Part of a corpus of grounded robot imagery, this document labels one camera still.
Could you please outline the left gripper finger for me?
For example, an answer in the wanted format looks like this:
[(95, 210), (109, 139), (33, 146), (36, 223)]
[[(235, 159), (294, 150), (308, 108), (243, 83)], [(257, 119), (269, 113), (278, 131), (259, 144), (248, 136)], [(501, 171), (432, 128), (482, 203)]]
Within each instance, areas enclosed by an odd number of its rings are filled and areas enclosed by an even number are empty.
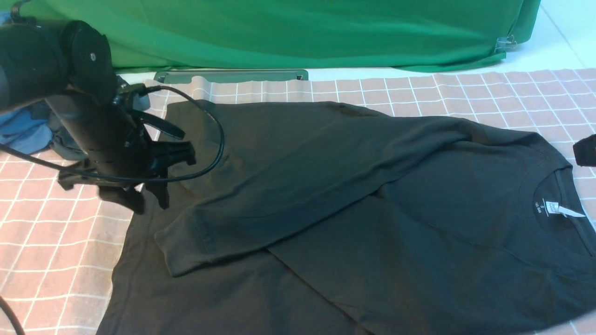
[(170, 207), (168, 184), (168, 182), (161, 181), (150, 181), (144, 184), (144, 188), (155, 196), (158, 205), (162, 209)]
[(103, 185), (98, 187), (98, 195), (100, 199), (132, 210), (134, 214), (145, 214), (145, 198), (135, 188)]

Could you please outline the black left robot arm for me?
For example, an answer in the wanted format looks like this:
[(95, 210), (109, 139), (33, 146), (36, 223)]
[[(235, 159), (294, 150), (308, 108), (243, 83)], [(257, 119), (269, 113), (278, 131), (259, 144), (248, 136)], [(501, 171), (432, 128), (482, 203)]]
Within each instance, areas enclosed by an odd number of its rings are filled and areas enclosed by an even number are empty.
[(1, 111), (44, 100), (85, 153), (58, 168), (62, 189), (95, 185), (100, 199), (136, 214), (145, 185), (169, 208), (168, 169), (196, 162), (185, 132), (134, 108), (144, 85), (122, 86), (112, 68), (107, 38), (83, 21), (52, 26), (12, 23), (1, 27)]

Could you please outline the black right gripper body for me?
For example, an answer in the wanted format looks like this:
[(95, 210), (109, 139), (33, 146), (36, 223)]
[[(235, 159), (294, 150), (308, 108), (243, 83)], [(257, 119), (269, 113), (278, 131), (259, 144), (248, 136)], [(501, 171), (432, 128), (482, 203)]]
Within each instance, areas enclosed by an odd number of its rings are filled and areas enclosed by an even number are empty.
[(578, 166), (596, 167), (596, 134), (574, 143), (573, 155)]

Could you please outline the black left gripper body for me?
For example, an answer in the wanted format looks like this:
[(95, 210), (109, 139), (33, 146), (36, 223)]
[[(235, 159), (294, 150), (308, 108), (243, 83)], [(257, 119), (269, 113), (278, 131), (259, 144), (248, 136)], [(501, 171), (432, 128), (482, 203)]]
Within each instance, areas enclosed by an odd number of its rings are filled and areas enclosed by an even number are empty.
[(177, 163), (196, 163), (192, 143), (177, 140), (149, 125), (135, 123), (123, 109), (59, 116), (87, 158), (60, 172), (58, 184), (129, 187), (145, 180), (167, 178)]

